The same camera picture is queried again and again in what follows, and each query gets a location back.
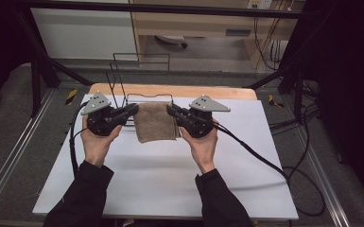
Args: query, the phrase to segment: hand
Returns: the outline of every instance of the hand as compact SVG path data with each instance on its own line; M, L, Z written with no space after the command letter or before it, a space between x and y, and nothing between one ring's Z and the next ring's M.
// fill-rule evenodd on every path
M82 128L87 128L87 116L82 118ZM111 142L119 135L121 130L122 126L119 125L108 136L95 135L90 130L82 131L81 139L84 145L85 161L94 166L102 167Z
M217 129L213 128L207 135L201 138L193 138L188 131L181 127L182 138L191 148L194 161L199 166L202 174L215 168L214 155L217 147Z

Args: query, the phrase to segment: white wall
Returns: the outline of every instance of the white wall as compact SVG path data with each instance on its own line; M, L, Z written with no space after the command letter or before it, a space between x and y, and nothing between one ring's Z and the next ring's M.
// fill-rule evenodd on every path
M128 3L128 0L79 0ZM136 53L129 12L32 9L50 57L110 60L113 53ZM136 61L136 56L125 60Z

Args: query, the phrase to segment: white table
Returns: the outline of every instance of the white table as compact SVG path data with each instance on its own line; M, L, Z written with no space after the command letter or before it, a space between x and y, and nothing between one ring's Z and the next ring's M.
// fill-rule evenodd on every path
M194 98L174 97L175 104L188 107ZM263 107L257 100L216 99L230 113L213 113L222 125L260 155L281 166ZM80 131L81 117L75 131ZM284 178L266 166L228 135L218 133L215 162L232 192L253 219L297 219L297 211ZM46 215L73 181L68 141L45 183L33 213ZM84 158L81 139L76 140L78 163ZM201 217L201 201L194 178L199 169L183 139L140 144L135 131L123 128L113 142L105 165L114 171L108 187L104 217L179 218Z

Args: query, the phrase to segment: black jacket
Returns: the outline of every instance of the black jacket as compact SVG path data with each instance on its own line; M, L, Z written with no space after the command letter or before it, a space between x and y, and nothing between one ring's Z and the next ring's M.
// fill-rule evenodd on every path
M112 176L113 172L105 166L97 168L87 162L82 163L77 177L62 200L48 213L43 226L98 226ZM204 226L253 226L244 206L228 189L216 169L197 175L196 185L202 201Z

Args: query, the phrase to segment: towel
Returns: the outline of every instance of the towel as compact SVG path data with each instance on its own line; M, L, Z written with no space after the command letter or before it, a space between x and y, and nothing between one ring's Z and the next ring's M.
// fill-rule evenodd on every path
M156 140L176 140L181 137L173 116L167 114L167 102L146 102L138 104L138 113L133 117L140 143Z

